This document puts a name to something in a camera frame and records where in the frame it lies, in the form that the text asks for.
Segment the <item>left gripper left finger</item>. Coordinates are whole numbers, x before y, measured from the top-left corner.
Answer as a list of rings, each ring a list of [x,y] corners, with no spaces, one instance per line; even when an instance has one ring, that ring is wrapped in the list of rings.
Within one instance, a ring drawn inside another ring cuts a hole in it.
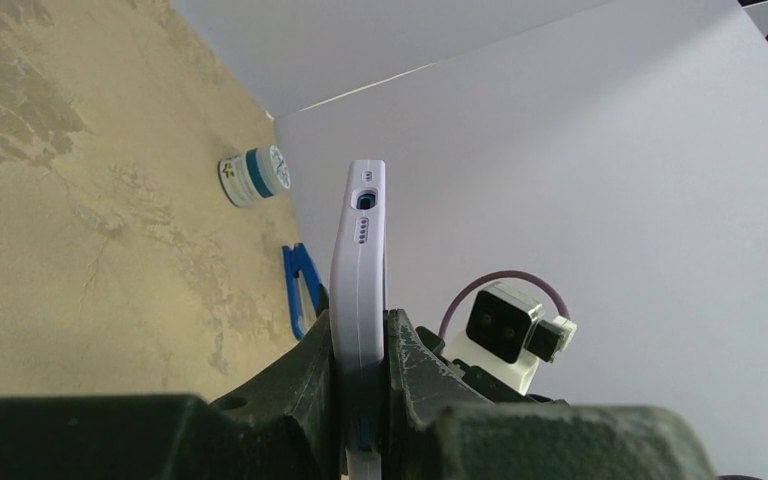
[[[0,397],[0,479],[335,479],[329,320],[214,401]]]

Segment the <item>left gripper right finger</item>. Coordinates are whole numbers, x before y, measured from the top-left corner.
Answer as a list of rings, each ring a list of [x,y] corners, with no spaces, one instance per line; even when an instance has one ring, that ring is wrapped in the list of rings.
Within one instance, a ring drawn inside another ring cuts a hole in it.
[[[713,479],[680,416],[647,406],[493,403],[387,314],[386,479]]]

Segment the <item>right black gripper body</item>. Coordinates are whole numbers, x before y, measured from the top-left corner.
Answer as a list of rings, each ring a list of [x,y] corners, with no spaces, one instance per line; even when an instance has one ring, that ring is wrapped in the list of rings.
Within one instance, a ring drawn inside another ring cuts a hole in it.
[[[480,366],[468,365],[460,359],[447,360],[442,352],[444,340],[426,327],[419,326],[417,334],[422,344],[449,367],[465,384],[493,403],[540,403],[566,405],[564,399],[552,399],[539,394],[519,394]]]

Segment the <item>lavender phone case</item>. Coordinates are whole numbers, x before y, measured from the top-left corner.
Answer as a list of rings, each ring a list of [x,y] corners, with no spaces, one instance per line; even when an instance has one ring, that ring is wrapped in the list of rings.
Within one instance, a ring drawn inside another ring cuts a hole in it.
[[[330,328],[348,477],[383,475],[386,166],[349,166],[330,268]]]

